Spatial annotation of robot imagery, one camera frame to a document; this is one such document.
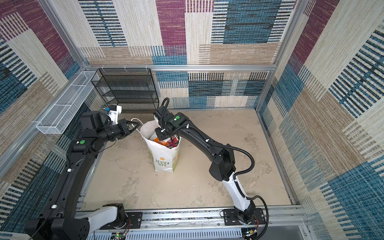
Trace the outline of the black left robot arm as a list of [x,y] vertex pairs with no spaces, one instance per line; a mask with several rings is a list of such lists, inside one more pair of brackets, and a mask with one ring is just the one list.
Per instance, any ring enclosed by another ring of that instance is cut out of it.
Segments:
[[124,139],[141,124],[126,119],[113,124],[100,111],[80,116],[81,129],[66,153],[66,162],[59,181],[38,218],[26,222],[25,232],[31,240],[85,240],[108,224],[117,228],[128,226],[129,219],[123,204],[109,204],[76,218],[78,199],[91,166],[107,142]]

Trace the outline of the white floral paper bag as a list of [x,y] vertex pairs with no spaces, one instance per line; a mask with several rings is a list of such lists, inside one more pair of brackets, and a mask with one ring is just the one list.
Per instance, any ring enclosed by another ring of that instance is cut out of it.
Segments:
[[159,127],[157,120],[146,122],[140,129],[140,135],[148,146],[149,153],[153,159],[156,172],[173,173],[179,159],[179,142],[175,147],[168,148],[155,142],[157,138],[155,129]]

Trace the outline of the orange snack bag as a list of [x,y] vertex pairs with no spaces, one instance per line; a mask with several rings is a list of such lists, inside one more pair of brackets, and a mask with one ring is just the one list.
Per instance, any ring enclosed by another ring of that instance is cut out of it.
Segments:
[[167,146],[169,140],[170,140],[170,138],[167,138],[165,140],[160,140],[159,138],[155,138],[153,141],[162,145],[162,146]]

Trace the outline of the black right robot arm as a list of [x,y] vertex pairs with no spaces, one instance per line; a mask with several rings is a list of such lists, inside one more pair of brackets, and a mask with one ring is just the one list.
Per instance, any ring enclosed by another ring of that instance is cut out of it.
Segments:
[[[159,123],[159,127],[155,129],[157,137],[160,141],[163,141],[173,136],[179,136],[202,151],[211,161],[209,173],[214,179],[223,183],[229,192],[234,208],[238,211],[238,221],[244,225],[250,224],[254,219],[256,206],[253,198],[248,197],[245,193],[238,176],[253,170],[255,159],[245,150],[214,141],[198,129],[186,115],[170,113],[168,111],[169,102],[170,99],[165,98],[154,112],[154,116]],[[251,166],[246,170],[236,171],[235,151],[250,158]]]

